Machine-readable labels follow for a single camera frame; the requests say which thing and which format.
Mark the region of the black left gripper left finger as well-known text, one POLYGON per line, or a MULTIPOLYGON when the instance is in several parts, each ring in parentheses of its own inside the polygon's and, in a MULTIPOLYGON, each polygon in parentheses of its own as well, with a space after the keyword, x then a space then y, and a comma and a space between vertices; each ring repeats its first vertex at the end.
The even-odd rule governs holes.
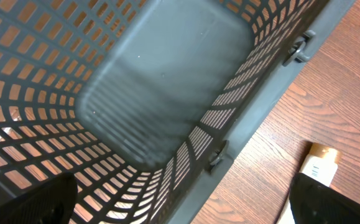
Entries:
POLYGON ((62 173, 0 204, 0 223, 68 223, 77 198, 72 173, 62 173))

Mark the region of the dark grey plastic basket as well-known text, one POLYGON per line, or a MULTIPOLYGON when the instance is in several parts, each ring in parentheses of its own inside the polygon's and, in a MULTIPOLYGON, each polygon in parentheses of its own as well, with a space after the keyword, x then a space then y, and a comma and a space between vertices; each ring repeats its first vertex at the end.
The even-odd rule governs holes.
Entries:
POLYGON ((0 0, 0 204, 190 223, 351 1, 0 0))

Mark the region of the white tube gold cap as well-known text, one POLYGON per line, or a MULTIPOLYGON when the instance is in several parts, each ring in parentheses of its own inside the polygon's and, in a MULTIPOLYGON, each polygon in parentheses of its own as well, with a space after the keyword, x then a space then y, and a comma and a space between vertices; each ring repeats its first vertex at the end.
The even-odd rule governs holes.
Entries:
MULTIPOLYGON (((341 156, 341 151, 331 146, 314 142, 311 145, 298 174, 305 174, 329 187, 338 170, 341 156)), ((295 224, 291 211, 290 194, 288 194, 276 224, 295 224)))

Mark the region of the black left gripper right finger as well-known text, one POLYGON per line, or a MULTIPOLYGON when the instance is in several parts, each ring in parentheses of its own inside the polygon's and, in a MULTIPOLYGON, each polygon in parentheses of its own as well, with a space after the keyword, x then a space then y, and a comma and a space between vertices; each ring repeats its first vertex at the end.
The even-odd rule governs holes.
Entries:
POLYGON ((360 204, 303 173, 293 177, 289 201, 296 224, 360 224, 360 204))

